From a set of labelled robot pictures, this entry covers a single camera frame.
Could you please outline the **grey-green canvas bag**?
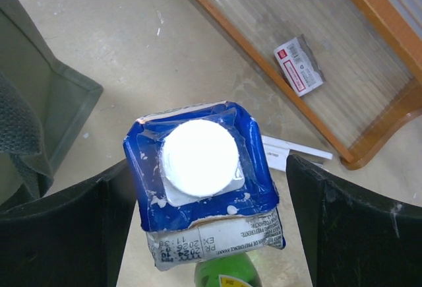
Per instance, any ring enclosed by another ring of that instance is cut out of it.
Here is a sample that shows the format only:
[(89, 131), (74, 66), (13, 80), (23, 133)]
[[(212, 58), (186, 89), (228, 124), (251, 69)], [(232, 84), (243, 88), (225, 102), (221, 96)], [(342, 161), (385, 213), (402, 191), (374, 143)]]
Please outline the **grey-green canvas bag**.
[(1, 0), (1, 210), (42, 198), (102, 95), (60, 61), (19, 0)]

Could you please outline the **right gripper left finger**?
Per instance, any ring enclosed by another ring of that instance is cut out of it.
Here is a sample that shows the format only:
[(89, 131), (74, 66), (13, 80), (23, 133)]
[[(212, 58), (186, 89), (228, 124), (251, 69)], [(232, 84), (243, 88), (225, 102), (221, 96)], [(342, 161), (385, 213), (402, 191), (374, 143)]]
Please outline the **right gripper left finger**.
[(136, 195), (128, 163), (1, 213), (2, 286), (116, 286)]

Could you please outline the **blue orange juice carton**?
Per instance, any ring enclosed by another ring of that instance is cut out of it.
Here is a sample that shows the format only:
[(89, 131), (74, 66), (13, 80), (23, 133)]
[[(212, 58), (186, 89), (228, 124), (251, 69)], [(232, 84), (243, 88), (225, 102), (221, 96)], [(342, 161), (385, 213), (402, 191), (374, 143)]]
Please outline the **blue orange juice carton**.
[(260, 129), (239, 104), (145, 115), (123, 149), (158, 270), (285, 247)]

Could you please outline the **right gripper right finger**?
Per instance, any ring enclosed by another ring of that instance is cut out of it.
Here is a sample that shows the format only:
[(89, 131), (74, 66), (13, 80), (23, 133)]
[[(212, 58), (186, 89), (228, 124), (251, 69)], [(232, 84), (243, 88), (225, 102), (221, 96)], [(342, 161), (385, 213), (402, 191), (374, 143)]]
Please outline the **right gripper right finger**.
[(313, 286), (421, 285), (421, 207), (298, 155), (286, 175)]

